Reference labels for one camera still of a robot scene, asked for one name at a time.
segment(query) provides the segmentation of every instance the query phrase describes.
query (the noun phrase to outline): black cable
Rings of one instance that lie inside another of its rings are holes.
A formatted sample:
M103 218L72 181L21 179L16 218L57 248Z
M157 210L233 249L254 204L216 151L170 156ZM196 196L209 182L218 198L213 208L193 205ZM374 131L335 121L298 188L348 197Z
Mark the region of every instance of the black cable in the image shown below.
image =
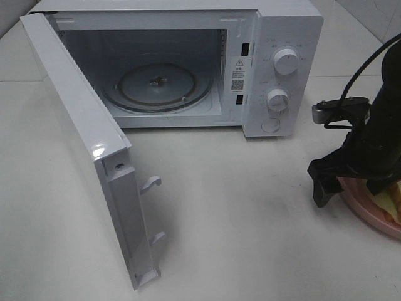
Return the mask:
M347 85L344 88L344 91L340 97L340 101L337 103L337 106L335 107L333 113L330 115L330 118L328 119L328 121L325 122L325 128L326 129L352 129L351 126L349 125L329 125L330 124L330 120L338 114L338 111L340 111L340 107L343 105L343 102L345 100L345 97L348 95L348 92L350 91L353 83L355 82L355 80L357 80L357 78L362 74L362 72L366 69L367 66L369 66L371 64L371 62L378 57L384 50L386 50L388 47L390 47L392 44L394 44L395 42L401 40L401 33L398 34L397 36L395 36L394 38L388 40L386 43L384 43L378 50L376 50L376 52L374 52L374 54L372 54L367 60L366 62L363 63L363 65L358 69L357 72L355 72L355 74L351 77L350 81L347 83Z

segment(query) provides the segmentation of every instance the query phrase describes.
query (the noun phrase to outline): warning label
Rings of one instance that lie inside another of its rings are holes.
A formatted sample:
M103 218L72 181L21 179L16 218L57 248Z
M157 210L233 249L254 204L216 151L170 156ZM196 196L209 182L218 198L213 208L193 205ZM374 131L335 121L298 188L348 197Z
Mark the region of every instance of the warning label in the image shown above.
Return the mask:
M249 69L248 57L232 58L231 92L244 93L246 90L246 73Z

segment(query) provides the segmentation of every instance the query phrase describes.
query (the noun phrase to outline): microwave door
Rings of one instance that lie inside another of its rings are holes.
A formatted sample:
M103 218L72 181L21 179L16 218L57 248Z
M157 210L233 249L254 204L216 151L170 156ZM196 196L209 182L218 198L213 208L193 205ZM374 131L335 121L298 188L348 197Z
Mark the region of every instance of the microwave door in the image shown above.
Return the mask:
M148 239L140 195L159 177L138 187L128 149L130 142L43 14L21 17L38 61L44 84L76 154L84 177L102 188L134 289L159 275Z

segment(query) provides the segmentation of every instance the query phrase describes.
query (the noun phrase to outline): power knob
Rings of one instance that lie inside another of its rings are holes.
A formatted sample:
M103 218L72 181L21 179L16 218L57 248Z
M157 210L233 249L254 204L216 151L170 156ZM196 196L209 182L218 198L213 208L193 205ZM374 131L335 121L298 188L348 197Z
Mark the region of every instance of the power knob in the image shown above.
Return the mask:
M283 48L273 58L274 69L281 75L289 75L298 69L299 58L295 49Z
M288 107L288 94L282 89L274 89L268 93L268 107L275 112L281 112Z

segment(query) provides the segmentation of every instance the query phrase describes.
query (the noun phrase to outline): microwave oven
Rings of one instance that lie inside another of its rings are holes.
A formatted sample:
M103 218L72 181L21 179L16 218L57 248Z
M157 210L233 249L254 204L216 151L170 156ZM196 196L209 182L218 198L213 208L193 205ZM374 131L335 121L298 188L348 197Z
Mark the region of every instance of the microwave oven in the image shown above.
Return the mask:
M308 0L42 0L21 17L69 142L105 196L136 289L157 277L121 128L291 135L323 18Z

